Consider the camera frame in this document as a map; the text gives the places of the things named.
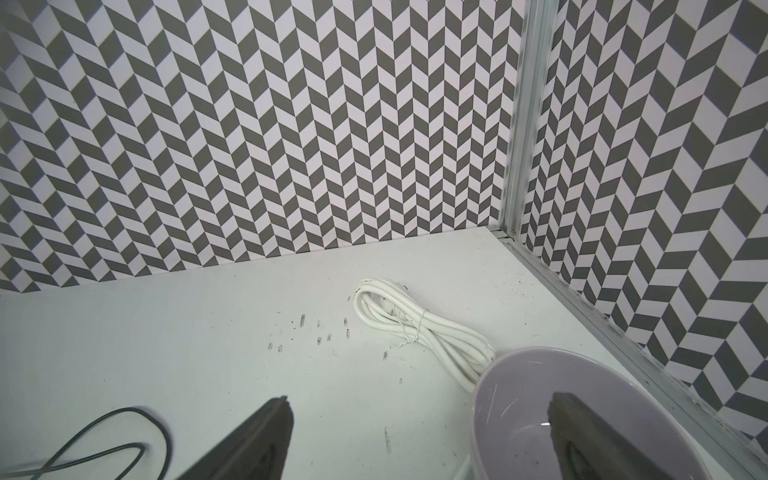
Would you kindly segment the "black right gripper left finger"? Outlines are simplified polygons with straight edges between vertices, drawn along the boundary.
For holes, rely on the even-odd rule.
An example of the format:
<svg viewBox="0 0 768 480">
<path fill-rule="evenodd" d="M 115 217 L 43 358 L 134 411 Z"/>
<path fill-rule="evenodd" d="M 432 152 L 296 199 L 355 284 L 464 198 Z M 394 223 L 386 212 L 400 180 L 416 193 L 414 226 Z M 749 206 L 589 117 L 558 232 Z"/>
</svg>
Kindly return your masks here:
<svg viewBox="0 0 768 480">
<path fill-rule="evenodd" d="M 288 398 L 272 398 L 187 469 L 180 479 L 280 479 L 293 426 L 294 415 Z"/>
</svg>

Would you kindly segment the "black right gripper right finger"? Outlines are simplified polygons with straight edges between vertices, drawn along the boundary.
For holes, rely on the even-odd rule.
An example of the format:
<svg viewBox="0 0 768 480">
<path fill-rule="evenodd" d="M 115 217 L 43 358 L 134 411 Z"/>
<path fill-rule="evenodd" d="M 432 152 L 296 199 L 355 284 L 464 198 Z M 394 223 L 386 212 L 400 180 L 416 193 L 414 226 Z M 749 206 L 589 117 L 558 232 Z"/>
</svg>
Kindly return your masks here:
<svg viewBox="0 0 768 480">
<path fill-rule="evenodd" d="M 576 395 L 554 393 L 547 415 L 562 478 L 670 477 Z"/>
</svg>

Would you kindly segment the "lilac ceramic bowl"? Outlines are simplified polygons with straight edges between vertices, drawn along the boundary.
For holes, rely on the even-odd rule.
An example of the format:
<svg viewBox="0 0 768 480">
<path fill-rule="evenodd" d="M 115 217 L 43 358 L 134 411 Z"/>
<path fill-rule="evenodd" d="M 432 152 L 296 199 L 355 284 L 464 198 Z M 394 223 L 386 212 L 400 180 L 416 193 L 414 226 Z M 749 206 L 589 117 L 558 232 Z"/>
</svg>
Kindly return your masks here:
<svg viewBox="0 0 768 480">
<path fill-rule="evenodd" d="M 683 430 L 636 383 L 587 357 L 544 347 L 514 350 L 480 377 L 470 423 L 475 478 L 564 479 L 547 415 L 556 392 L 579 397 L 668 479 L 710 478 Z"/>
</svg>

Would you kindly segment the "aluminium corner post right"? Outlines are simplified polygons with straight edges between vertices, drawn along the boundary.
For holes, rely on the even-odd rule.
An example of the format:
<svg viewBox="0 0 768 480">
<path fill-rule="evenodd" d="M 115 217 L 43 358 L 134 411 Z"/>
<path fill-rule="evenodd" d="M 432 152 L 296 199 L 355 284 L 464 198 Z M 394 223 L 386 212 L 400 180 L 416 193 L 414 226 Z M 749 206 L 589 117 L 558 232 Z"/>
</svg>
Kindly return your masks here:
<svg viewBox="0 0 768 480">
<path fill-rule="evenodd" d="M 523 223 L 557 10 L 556 1 L 526 3 L 499 220 L 500 229 L 514 240 Z"/>
</svg>

